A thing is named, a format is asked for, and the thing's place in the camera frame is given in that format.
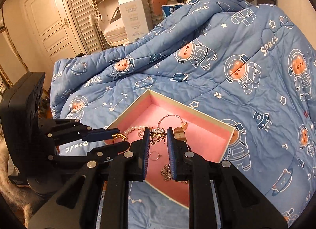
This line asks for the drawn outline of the watch with beige strap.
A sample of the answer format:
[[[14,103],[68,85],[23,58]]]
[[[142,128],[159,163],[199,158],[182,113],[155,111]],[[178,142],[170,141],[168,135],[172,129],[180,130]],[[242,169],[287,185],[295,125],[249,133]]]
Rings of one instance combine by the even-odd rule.
[[[175,140],[183,141],[187,143],[187,138],[185,135],[185,130],[181,127],[176,127],[173,130]]]

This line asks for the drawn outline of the beige baby high chair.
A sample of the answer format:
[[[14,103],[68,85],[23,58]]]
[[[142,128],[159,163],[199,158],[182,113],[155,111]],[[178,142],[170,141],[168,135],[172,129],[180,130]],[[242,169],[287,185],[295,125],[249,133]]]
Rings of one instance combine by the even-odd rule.
[[[128,41],[120,14],[119,0],[88,0],[95,14],[90,15],[104,47],[116,47]]]

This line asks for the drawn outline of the white panel door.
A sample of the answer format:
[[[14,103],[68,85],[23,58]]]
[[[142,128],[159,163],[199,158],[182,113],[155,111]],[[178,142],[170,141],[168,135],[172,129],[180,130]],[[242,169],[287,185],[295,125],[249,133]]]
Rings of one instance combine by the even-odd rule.
[[[29,26],[48,63],[73,58],[81,46],[72,28],[63,0],[25,0]]]

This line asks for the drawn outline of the blue space bear quilt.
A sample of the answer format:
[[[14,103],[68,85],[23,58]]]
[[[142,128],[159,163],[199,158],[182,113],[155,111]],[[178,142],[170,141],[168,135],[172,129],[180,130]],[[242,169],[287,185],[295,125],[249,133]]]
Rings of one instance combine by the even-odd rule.
[[[107,128],[146,90],[234,127],[223,158],[294,227],[315,194],[315,49],[280,8],[191,0],[127,46],[61,59],[51,112]]]

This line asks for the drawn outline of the tall white carton box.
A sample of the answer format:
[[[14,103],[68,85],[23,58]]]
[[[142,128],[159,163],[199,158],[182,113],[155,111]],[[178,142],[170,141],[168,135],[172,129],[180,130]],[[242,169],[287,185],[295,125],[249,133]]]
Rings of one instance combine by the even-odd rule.
[[[118,6],[130,43],[149,32],[142,0],[119,0]]]

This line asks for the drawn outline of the blue tissue box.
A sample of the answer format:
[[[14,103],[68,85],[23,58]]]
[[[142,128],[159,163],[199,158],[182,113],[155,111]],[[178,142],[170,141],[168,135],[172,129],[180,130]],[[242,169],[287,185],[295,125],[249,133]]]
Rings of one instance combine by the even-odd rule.
[[[183,6],[183,3],[162,5],[161,10],[162,10],[163,19],[170,16],[172,13],[174,13],[176,10],[178,10],[182,6]]]

